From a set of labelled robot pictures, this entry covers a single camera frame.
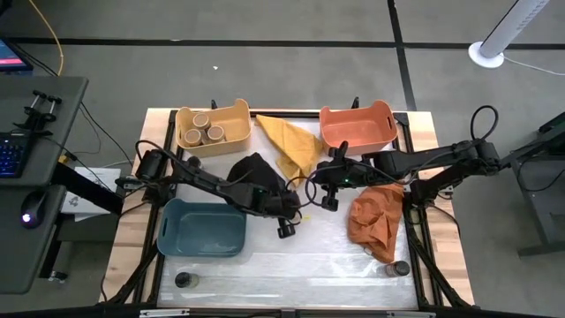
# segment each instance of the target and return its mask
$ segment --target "computer mouse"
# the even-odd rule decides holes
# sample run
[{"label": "computer mouse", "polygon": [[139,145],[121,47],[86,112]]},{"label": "computer mouse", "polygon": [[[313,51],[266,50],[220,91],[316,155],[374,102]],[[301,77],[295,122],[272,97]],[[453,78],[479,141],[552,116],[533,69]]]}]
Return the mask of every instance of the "computer mouse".
[{"label": "computer mouse", "polygon": [[45,201],[47,194],[43,190],[36,190],[28,194],[21,204],[20,221],[27,229],[34,229],[43,222],[45,215]]}]

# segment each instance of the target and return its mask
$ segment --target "computer keyboard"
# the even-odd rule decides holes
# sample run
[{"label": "computer keyboard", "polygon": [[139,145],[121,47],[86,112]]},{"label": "computer keyboard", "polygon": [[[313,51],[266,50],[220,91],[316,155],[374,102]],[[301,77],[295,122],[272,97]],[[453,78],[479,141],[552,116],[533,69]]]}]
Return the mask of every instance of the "computer keyboard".
[{"label": "computer keyboard", "polygon": [[0,132],[0,178],[21,177],[29,148],[26,132]]}]

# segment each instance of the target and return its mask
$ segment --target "wooden table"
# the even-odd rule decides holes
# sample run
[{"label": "wooden table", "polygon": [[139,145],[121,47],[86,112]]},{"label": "wooden table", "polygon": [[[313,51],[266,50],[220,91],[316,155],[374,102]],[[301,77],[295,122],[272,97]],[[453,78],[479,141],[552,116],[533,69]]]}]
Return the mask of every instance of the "wooden table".
[{"label": "wooden table", "polygon": [[[148,109],[140,138],[143,140],[152,140],[155,143],[162,145],[171,111],[172,109]],[[408,117],[410,120],[411,136],[415,151],[437,148],[438,142],[433,128],[432,114],[424,111],[408,112]],[[404,143],[402,135],[399,135],[399,140],[402,145],[401,149],[403,149]],[[172,150],[174,151],[176,147],[177,144],[173,141]],[[150,148],[150,146],[142,144],[139,148],[143,154],[146,149]],[[138,164],[139,159],[136,158],[133,170],[137,170]],[[422,171],[420,172],[420,177],[430,178],[440,171],[441,169]],[[139,204],[140,199],[141,194],[135,193],[130,196],[125,202],[124,210]],[[438,199],[435,204],[453,215],[451,202]],[[103,282],[104,291],[109,298],[116,294],[139,264],[143,241],[146,235],[149,209],[149,205],[146,205],[143,208],[138,208],[133,210],[131,213],[128,213],[120,220],[106,271],[106,277]],[[448,279],[453,288],[456,289],[461,298],[468,303],[473,304],[474,301],[471,292],[471,285],[467,276],[467,267],[465,265],[463,249],[461,248],[461,241],[457,234],[456,225],[452,220],[434,208],[429,208],[427,210],[427,219],[432,238],[435,261],[438,268]],[[421,264],[421,262],[420,268],[422,271],[426,297],[430,303],[433,303],[429,274],[426,267]],[[154,262],[147,270],[147,278],[142,297],[143,300],[147,299],[149,295],[151,283],[153,282],[153,274]]]}]

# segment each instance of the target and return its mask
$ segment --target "blue basket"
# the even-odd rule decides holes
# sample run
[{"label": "blue basket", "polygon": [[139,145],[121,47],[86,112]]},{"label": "blue basket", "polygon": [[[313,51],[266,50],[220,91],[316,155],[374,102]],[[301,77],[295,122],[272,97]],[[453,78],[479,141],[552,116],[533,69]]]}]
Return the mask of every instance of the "blue basket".
[{"label": "blue basket", "polygon": [[244,247],[246,223],[246,214],[227,204],[173,199],[163,210],[157,247],[168,256],[235,256]]}]

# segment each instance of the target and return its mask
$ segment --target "yellow cable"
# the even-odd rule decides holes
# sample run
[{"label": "yellow cable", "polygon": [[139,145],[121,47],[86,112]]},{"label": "yellow cable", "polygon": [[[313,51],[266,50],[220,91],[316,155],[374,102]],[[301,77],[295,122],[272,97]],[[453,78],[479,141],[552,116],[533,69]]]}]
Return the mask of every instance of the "yellow cable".
[{"label": "yellow cable", "polygon": [[61,57],[61,62],[59,63],[59,71],[56,73],[56,75],[61,76],[61,73],[63,72],[63,64],[64,64],[64,55],[63,55],[63,48],[61,47],[61,43],[59,43],[59,39],[57,38],[55,31],[53,31],[51,24],[47,21],[47,19],[45,19],[45,17],[43,16],[43,13],[41,13],[41,11],[37,7],[37,5],[35,5],[34,0],[29,0],[29,3],[34,7],[37,14],[43,20],[43,22],[45,23],[45,25],[47,26],[47,28],[51,32],[51,35],[53,35],[53,38],[55,39],[56,46],[59,48],[59,56]]}]

